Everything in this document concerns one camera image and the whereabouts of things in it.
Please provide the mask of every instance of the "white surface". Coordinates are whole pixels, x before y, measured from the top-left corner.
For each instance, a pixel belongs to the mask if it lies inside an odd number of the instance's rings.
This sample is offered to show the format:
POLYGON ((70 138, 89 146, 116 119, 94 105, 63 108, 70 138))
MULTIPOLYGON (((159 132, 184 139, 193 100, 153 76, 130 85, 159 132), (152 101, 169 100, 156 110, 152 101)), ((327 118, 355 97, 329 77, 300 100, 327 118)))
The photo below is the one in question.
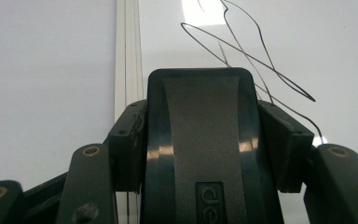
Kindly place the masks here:
MULTIPOLYGON (((314 96, 316 103, 289 90, 274 74, 257 65, 272 94, 314 120, 329 142, 358 153, 358 1, 233 2, 261 26, 276 69, 314 96)), ((267 62, 255 25, 230 8, 227 18, 244 50, 267 62)), ((185 17, 180 0, 141 1, 140 16, 145 83, 158 68, 225 66, 182 30, 180 22, 185 17)), ((226 26, 203 28, 234 44, 226 26)), ((221 56, 217 41, 194 34, 221 56)), ((222 46, 232 66, 247 68, 261 84, 243 56, 222 46)), ((305 120, 298 120, 314 131, 305 120)), ((302 195, 280 194, 280 198, 286 223, 309 223, 302 195)))

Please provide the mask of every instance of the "bright light spot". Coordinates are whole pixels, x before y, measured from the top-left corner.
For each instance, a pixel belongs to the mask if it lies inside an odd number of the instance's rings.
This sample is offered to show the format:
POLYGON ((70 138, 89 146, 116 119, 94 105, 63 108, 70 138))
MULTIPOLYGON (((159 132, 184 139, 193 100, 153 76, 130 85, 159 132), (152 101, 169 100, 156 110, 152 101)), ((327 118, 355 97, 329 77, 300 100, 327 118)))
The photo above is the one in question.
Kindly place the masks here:
POLYGON ((219 0, 182 0, 186 23, 195 26, 225 24, 219 0))
MULTIPOLYGON (((326 143, 327 143, 327 139, 326 139, 324 136, 322 136, 322 139, 324 140, 324 144, 326 144, 326 143)), ((315 136, 315 137, 313 138, 312 144, 313 144, 315 147, 321 145, 321 144, 322 144, 321 137, 319 137, 319 135, 318 135, 318 136, 315 136)))

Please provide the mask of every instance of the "embossed logo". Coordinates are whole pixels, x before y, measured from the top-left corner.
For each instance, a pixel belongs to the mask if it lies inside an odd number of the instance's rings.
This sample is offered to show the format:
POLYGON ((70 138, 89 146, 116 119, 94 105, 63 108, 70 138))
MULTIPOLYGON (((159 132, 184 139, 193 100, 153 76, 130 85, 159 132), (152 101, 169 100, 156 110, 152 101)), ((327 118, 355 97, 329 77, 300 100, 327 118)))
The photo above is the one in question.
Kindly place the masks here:
POLYGON ((196 183, 197 223, 226 224, 226 206, 223 183, 196 183))

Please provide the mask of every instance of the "white vertical strip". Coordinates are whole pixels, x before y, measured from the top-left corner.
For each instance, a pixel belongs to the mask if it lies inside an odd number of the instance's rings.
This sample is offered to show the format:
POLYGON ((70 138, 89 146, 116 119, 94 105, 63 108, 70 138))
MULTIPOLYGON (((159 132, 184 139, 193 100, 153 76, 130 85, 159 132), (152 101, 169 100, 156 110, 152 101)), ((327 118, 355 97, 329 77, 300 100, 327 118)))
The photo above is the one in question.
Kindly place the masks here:
MULTIPOLYGON (((117 0, 116 27, 115 121, 127 105, 144 99, 138 0, 117 0)), ((126 198, 126 193, 117 193, 119 223, 137 223, 140 197, 137 202, 130 193, 130 217, 126 198)))

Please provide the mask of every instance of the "matte black center panel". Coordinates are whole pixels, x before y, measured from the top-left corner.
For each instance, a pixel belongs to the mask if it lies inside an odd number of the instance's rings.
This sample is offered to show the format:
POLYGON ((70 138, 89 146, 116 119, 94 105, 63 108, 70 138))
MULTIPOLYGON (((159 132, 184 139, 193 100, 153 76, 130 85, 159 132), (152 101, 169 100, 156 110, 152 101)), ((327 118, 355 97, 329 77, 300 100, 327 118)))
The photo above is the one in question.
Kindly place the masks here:
POLYGON ((157 70, 147 101, 143 223, 283 223, 248 71, 157 70))

